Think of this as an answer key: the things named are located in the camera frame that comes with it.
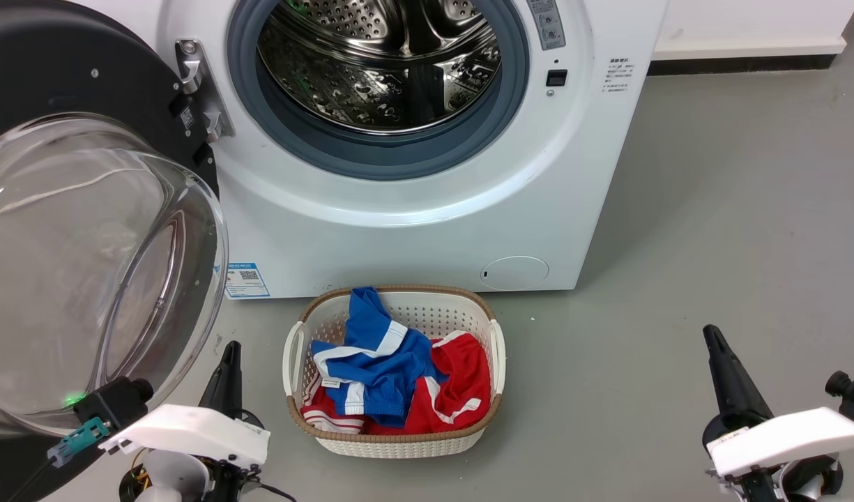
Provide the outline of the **red white-striped garment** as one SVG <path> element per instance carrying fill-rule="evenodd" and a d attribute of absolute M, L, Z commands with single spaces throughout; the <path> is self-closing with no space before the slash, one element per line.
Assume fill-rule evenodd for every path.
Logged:
<path fill-rule="evenodd" d="M 356 379 L 336 388 L 318 379 L 301 408 L 306 423 L 340 434 L 439 434 L 475 425 L 490 408 L 485 351 L 462 330 L 436 340 L 410 331 L 394 356 L 351 369 Z"/>

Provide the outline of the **round black glass washer door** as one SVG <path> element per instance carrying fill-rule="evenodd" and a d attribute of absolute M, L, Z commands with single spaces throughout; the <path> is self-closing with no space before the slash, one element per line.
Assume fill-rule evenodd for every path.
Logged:
<path fill-rule="evenodd" d="M 206 118 L 136 33 L 66 0 L 0 0 L 0 502 L 38 502 L 73 404 L 119 377 L 159 406 L 222 304 L 228 229 Z"/>

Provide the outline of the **white front-load washing machine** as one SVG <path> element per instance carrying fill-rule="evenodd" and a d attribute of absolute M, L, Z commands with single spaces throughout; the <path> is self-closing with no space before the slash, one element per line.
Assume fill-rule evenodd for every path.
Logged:
<path fill-rule="evenodd" d="M 270 298 L 395 283 L 490 291 L 481 271 L 510 255 L 548 264 L 526 290 L 577 285 L 670 0 L 557 0 L 566 45 L 548 51 L 528 0 L 514 1 L 530 70 L 512 123 L 452 169 L 370 181 L 300 161 L 252 121 L 229 73 L 238 0 L 70 0 L 172 70 L 178 39 L 201 42 L 236 131 L 212 145 L 229 261 L 256 263 Z"/>

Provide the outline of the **blue energy label sticker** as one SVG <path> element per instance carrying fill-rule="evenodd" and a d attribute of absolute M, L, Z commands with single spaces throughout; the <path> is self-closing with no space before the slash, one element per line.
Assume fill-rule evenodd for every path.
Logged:
<path fill-rule="evenodd" d="M 231 299 L 270 298 L 256 263 L 229 263 L 225 293 Z"/>

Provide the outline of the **blue white-striped garment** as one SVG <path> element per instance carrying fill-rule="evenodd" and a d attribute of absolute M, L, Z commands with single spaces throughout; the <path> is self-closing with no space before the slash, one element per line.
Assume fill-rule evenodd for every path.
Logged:
<path fill-rule="evenodd" d="M 423 333 L 392 320 L 372 287 L 351 290 L 341 345 L 311 343 L 312 362 L 329 381 L 335 410 L 341 416 L 363 414 L 390 428 L 405 426 L 421 378 L 446 381 L 431 349 Z"/>

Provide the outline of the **black baseboard strip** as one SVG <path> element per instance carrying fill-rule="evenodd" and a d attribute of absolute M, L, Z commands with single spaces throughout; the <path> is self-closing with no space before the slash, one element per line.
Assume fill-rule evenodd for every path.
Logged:
<path fill-rule="evenodd" d="M 652 61 L 647 76 L 777 73 L 827 70 L 837 54 L 768 55 L 755 57 L 676 59 Z"/>

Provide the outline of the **grey instruction label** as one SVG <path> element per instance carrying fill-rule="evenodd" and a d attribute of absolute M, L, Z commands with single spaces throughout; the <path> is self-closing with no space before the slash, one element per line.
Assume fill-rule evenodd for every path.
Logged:
<path fill-rule="evenodd" d="M 566 38 L 557 0 L 526 0 L 526 3 L 533 16 L 542 51 L 563 48 Z"/>

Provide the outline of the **steel washer drum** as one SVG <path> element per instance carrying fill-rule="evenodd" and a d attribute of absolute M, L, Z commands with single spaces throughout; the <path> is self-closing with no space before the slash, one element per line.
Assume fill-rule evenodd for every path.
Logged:
<path fill-rule="evenodd" d="M 309 114 L 382 136 L 458 117 L 480 102 L 502 64 L 474 0 L 281 0 L 258 52 Z"/>

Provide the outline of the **white woven-rim laundry basket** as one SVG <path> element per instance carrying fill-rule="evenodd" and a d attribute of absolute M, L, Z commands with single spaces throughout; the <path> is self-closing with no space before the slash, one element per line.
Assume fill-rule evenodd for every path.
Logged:
<path fill-rule="evenodd" d="M 313 299 L 293 325 L 284 344 L 283 384 L 290 416 L 307 434 L 333 453 L 376 459 L 415 459 L 462 453 L 473 447 L 496 417 L 506 378 L 502 327 L 490 306 L 472 291 L 423 284 L 384 285 L 378 290 L 392 320 L 414 328 L 430 340 L 456 330 L 472 333 L 485 351 L 491 375 L 490 408 L 480 422 L 461 431 L 408 436 L 372 436 L 319 431 L 306 423 L 301 408 L 318 386 L 328 387 L 312 362 L 313 340 L 341 345 L 346 337 L 349 299 L 354 288 L 337 289 Z"/>

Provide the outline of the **round white filter cover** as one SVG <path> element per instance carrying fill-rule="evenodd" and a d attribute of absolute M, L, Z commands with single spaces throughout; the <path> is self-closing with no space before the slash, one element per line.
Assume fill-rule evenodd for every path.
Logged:
<path fill-rule="evenodd" d="M 480 273 L 484 286 L 493 290 L 526 290 L 545 281 L 550 267 L 530 255 L 510 255 L 491 261 Z"/>

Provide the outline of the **metal door hinge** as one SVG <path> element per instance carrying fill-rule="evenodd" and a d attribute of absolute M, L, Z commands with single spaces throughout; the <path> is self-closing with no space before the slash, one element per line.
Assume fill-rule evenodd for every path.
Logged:
<path fill-rule="evenodd" d="M 228 106 L 222 98 L 206 50 L 197 39 L 178 39 L 175 42 L 179 79 L 185 94 L 193 96 L 206 118 L 207 141 L 235 137 L 235 127 Z"/>

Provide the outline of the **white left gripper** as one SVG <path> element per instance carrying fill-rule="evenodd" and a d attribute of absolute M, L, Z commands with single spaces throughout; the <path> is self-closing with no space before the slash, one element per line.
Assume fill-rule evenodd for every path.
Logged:
<path fill-rule="evenodd" d="M 199 407 L 163 404 L 99 448 L 109 455 L 145 451 L 147 477 L 133 502 L 239 502 L 261 473 L 270 441 L 266 429 L 237 419 L 243 396 L 241 345 L 231 341 Z"/>

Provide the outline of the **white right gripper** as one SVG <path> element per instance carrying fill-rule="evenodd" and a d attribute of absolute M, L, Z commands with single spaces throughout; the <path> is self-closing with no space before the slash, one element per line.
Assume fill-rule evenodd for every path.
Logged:
<path fill-rule="evenodd" d="M 721 492 L 738 502 L 854 502 L 838 483 L 840 453 L 854 449 L 853 420 L 826 407 L 774 418 L 720 328 L 708 324 L 703 336 L 719 407 L 707 427 L 742 428 L 707 444 L 706 473 Z M 745 414 L 767 422 L 746 427 Z"/>

